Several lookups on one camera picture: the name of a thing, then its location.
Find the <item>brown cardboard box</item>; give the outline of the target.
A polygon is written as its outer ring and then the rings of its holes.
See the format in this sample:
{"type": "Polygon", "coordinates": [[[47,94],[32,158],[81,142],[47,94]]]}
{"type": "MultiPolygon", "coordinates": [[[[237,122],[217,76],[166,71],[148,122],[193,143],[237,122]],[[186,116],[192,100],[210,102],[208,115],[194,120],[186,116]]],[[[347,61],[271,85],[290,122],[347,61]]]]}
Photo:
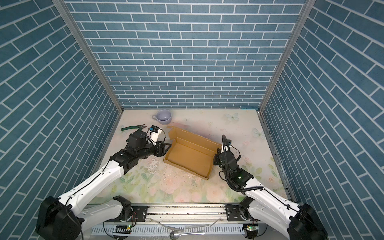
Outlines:
{"type": "Polygon", "coordinates": [[[222,145],[177,127],[170,130],[169,137],[172,146],[164,157],[164,163],[208,180],[214,157],[222,145]]]}

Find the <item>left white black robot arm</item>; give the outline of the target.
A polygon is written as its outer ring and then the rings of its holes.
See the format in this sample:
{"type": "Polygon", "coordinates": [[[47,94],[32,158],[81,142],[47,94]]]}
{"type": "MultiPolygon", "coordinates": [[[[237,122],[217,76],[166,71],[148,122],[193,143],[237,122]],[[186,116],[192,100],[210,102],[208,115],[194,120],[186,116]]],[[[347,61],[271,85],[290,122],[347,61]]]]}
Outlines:
{"type": "Polygon", "coordinates": [[[172,146],[158,139],[164,131],[152,126],[147,134],[141,129],[131,133],[125,148],[88,179],[58,198],[47,197],[40,205],[36,233],[45,240],[74,240],[95,225],[111,219],[131,222],[136,215],[132,203],[115,196],[107,203],[86,209],[90,201],[109,184],[150,156],[163,157],[172,146]]]}

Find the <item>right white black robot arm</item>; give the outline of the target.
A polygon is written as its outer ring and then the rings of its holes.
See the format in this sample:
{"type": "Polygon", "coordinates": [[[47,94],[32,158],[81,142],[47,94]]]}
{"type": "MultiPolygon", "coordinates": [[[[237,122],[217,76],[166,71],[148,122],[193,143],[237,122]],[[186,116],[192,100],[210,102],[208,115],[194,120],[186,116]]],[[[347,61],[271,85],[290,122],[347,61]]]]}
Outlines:
{"type": "Polygon", "coordinates": [[[260,220],[289,240],[328,239],[327,230],[312,206],[289,201],[269,190],[241,169],[238,160],[224,147],[218,149],[213,164],[222,169],[230,189],[246,196],[239,203],[239,211],[245,220],[260,220]]]}

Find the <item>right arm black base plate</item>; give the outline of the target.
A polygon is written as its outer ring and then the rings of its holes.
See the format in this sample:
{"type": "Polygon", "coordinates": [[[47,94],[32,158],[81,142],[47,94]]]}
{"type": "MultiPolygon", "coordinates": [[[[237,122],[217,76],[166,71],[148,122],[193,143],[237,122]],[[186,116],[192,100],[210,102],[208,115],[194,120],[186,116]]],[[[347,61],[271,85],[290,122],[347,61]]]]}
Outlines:
{"type": "Polygon", "coordinates": [[[253,221],[254,218],[250,215],[247,209],[239,205],[227,204],[225,211],[228,222],[253,221]]]}

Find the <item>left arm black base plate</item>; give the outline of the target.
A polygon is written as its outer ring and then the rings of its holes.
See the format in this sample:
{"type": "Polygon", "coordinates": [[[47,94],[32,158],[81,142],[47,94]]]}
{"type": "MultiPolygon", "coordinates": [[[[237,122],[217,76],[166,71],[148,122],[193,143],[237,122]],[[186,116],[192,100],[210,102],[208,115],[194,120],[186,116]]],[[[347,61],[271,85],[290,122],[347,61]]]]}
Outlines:
{"type": "Polygon", "coordinates": [[[120,222],[144,222],[146,220],[148,206],[123,207],[119,215],[120,222]]]}

